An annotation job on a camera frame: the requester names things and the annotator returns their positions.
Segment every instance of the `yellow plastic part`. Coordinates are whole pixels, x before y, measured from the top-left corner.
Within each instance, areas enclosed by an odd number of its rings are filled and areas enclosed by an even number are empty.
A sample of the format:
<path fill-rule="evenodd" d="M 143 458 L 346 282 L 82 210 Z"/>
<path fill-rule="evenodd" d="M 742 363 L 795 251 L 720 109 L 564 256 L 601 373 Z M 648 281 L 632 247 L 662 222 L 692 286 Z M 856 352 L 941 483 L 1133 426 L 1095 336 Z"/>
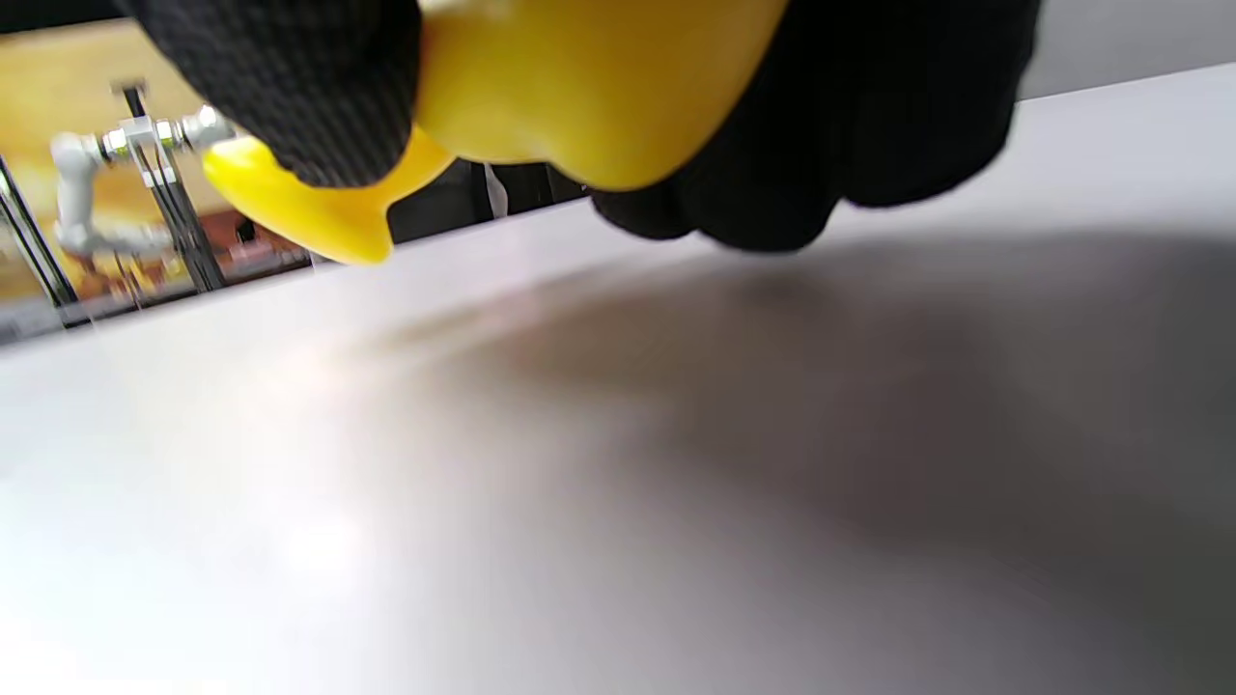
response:
<path fill-rule="evenodd" d="M 206 173 L 255 221 L 341 262 L 384 258 L 386 209 L 452 156 L 549 162 L 609 190 L 649 185 L 717 131 L 787 1 L 421 0 L 423 132 L 386 181 L 313 189 L 252 139 L 216 146 Z"/>
<path fill-rule="evenodd" d="M 334 261 L 368 265 L 391 255 L 391 204 L 438 178 L 454 160 L 414 129 L 403 158 L 370 188 L 310 188 L 256 137 L 220 142 L 201 164 L 206 179 L 245 216 Z"/>

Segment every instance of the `gloved hand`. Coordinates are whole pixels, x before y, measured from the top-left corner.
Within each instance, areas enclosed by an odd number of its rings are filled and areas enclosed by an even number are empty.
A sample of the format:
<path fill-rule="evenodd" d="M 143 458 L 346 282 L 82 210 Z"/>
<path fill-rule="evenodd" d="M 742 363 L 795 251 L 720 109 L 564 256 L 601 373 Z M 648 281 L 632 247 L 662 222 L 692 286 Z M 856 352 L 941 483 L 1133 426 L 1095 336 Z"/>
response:
<path fill-rule="evenodd" d="M 650 239 L 701 230 L 796 251 L 840 199 L 890 207 L 944 193 L 999 155 L 1039 0 L 794 0 L 729 119 L 667 181 L 593 192 Z"/>
<path fill-rule="evenodd" d="M 126 0 L 189 83 L 313 185 L 366 185 L 409 136 L 412 0 Z M 669 179 L 592 190 L 607 219 L 792 251 L 847 198 L 920 200 L 1004 145 L 1039 0 L 792 0 L 723 127 Z"/>

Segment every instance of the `white surface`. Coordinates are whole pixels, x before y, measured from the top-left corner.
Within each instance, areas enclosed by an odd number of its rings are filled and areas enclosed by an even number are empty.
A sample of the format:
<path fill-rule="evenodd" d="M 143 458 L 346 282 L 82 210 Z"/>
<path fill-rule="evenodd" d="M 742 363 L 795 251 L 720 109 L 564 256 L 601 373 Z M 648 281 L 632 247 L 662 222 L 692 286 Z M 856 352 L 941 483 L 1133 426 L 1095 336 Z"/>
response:
<path fill-rule="evenodd" d="M 1230 691 L 1234 124 L 1049 98 L 795 258 L 575 205 L 9 351 L 0 691 Z"/>

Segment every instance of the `yellow object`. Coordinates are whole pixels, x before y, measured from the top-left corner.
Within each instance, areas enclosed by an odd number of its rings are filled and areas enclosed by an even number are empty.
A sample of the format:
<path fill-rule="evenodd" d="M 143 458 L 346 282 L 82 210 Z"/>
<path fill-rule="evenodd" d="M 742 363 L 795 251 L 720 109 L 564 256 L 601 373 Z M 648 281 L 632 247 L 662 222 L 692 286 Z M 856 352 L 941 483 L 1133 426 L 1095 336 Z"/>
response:
<path fill-rule="evenodd" d="M 392 249 L 387 209 L 454 160 L 414 129 L 403 158 L 370 188 L 310 188 L 255 137 L 220 142 L 201 162 L 206 178 L 251 220 L 341 263 L 379 263 Z"/>
<path fill-rule="evenodd" d="M 384 258 L 386 209 L 451 156 L 549 162 L 602 189 L 649 185 L 721 127 L 786 2 L 421 0 L 420 130 L 387 179 L 313 189 L 252 139 L 210 151 L 206 176 L 255 221 L 342 262 Z"/>

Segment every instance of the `yellow beak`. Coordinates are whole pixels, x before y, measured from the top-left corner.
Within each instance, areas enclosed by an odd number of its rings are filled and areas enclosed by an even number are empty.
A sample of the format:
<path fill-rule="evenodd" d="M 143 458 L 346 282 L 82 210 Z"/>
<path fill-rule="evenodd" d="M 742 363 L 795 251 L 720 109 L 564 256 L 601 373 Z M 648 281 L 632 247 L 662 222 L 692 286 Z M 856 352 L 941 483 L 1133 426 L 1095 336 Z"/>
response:
<path fill-rule="evenodd" d="M 349 263 L 389 255 L 387 208 L 455 156 L 649 185 L 721 127 L 787 1 L 421 0 L 418 127 L 384 181 L 309 188 L 253 139 L 215 146 L 206 176 L 258 224 Z"/>

